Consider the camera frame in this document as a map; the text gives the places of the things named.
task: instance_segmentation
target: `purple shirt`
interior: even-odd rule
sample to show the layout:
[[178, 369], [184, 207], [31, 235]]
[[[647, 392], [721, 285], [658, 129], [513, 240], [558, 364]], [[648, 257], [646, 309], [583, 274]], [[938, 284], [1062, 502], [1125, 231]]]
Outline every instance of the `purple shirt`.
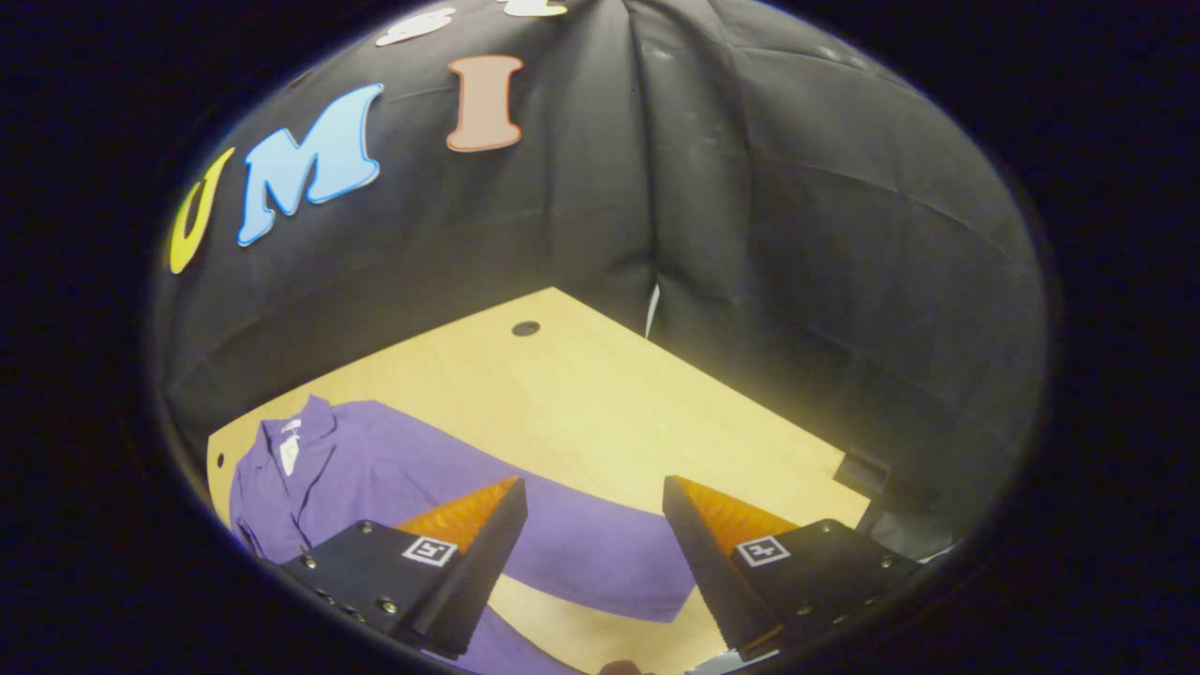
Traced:
[[[229, 491], [234, 531], [272, 562], [292, 560], [356, 520], [400, 524], [520, 476], [529, 515], [506, 575], [570, 602], [659, 622], [673, 621], [695, 586], [661, 515], [522, 471], [377, 401], [335, 408], [310, 396], [295, 419], [292, 474], [280, 461], [280, 446], [290, 436], [282, 429], [290, 420], [264, 420]], [[461, 667], [468, 668], [463, 659], [476, 643], [494, 637], [481, 634], [487, 626], [503, 625], [523, 640], [490, 609], [484, 617]]]

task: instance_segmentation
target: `letter m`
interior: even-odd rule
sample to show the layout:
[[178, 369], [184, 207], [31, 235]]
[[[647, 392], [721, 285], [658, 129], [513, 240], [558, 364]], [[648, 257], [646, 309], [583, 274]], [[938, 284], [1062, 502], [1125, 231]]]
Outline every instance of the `letter m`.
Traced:
[[275, 211], [266, 205], [266, 191], [284, 214], [296, 213], [308, 169], [313, 168], [308, 201], [319, 204], [362, 187], [379, 175], [379, 162], [367, 157], [367, 107], [382, 84], [355, 89], [334, 101], [296, 144], [287, 129], [268, 136], [246, 155], [246, 214], [238, 244], [248, 246], [271, 229]]

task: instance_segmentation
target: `blue letter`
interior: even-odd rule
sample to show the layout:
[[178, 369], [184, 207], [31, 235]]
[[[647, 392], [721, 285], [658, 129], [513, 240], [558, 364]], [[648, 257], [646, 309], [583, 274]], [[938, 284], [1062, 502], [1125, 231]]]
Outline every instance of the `blue letter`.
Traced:
[[246, 155], [246, 219], [238, 232], [238, 244], [248, 246], [266, 234], [275, 211], [266, 208], [265, 190], [292, 215], [300, 205], [308, 169], [317, 165], [308, 201], [319, 204], [371, 183], [379, 175], [379, 162], [367, 157], [367, 106], [383, 91], [382, 84], [355, 89], [334, 101], [317, 118], [304, 144], [298, 145], [287, 129], [268, 136]]

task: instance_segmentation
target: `clothing tag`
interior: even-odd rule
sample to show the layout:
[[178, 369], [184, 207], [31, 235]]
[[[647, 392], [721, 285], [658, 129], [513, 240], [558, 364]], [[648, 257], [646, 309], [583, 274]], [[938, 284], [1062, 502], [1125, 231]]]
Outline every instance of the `clothing tag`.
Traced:
[[280, 443], [280, 459], [283, 460], [283, 473], [292, 476], [292, 470], [296, 466], [298, 454], [300, 454], [300, 443], [296, 436], [288, 436], [287, 441]]

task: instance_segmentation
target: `wooden table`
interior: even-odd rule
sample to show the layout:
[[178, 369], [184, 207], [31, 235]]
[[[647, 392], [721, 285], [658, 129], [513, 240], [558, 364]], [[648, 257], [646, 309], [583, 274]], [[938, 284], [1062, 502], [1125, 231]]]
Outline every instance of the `wooden table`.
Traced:
[[[527, 321], [541, 328], [515, 336]], [[841, 450], [547, 288], [359, 359], [212, 434], [209, 489], [227, 526], [234, 468], [258, 423], [295, 414], [310, 394], [331, 405], [377, 400], [526, 471], [655, 514], [668, 474], [798, 525], [833, 518], [853, 526], [868, 504], [833, 480]], [[726, 650], [698, 591], [672, 623], [598, 611], [508, 577], [488, 604], [586, 673], [630, 658], [643, 671], [678, 675]]]

